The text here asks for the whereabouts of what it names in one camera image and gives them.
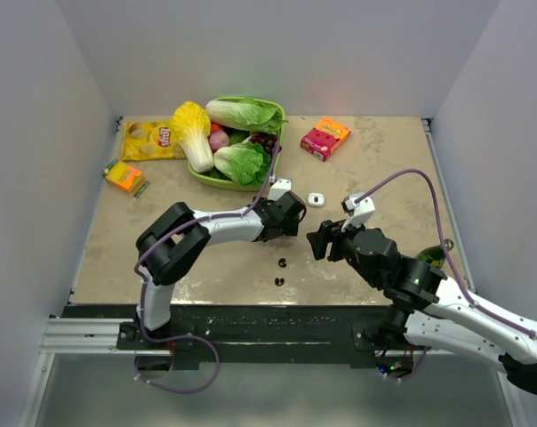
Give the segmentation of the white earbud charging case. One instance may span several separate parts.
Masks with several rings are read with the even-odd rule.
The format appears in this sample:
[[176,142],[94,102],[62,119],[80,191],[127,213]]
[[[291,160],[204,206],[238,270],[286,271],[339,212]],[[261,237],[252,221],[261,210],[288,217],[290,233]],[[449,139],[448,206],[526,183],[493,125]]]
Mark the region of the white earbud charging case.
[[310,207],[323,207],[325,205],[325,196],[322,193],[309,193],[307,196],[307,204]]

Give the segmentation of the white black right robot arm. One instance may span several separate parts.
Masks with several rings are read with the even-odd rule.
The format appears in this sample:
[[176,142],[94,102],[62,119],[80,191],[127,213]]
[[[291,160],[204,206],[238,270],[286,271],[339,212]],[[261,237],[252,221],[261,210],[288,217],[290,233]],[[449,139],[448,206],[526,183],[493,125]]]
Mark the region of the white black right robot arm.
[[315,259],[345,261],[391,300],[380,323],[363,331],[367,340],[392,350],[407,344],[470,356],[537,395],[537,321],[461,291],[439,268],[401,254],[379,229],[341,226],[322,222],[307,239]]

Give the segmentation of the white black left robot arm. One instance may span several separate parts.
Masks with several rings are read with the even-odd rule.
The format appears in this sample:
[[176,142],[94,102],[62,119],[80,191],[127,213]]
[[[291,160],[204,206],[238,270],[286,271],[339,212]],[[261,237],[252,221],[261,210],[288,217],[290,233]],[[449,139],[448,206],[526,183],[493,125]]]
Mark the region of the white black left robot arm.
[[174,286],[208,246],[231,242],[268,242],[295,237],[307,212],[304,202],[286,191],[276,200],[257,197],[237,210],[202,212],[183,202],[172,205],[137,239],[134,272],[142,280],[137,338],[149,349],[168,338]]

